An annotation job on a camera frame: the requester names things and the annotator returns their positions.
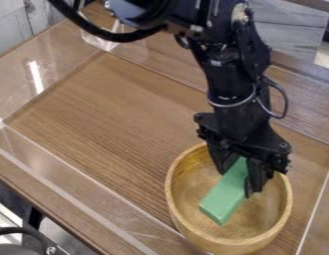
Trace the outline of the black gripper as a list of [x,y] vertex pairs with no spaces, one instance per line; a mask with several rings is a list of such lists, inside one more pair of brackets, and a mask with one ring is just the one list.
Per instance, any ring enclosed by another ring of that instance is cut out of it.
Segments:
[[226,174],[237,160],[246,159],[245,197],[261,192],[274,171],[287,172],[291,145],[277,133],[270,119],[283,119],[289,99],[275,83],[250,83],[234,94],[208,88],[211,113],[198,113],[198,136],[206,141],[216,171]]

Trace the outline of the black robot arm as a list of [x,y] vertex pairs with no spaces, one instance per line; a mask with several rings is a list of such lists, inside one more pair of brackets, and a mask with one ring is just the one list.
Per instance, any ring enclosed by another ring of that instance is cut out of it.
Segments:
[[245,194],[259,192],[274,173],[287,171],[291,145],[270,124],[286,117],[271,108],[270,91],[282,87],[266,76],[271,48],[259,36],[249,0],[104,0],[112,15],[132,28],[123,33],[91,22],[65,0],[48,2],[107,41],[131,43],[159,32],[172,34],[191,51],[207,81],[212,111],[198,113],[194,121],[216,170],[229,173],[242,158]]

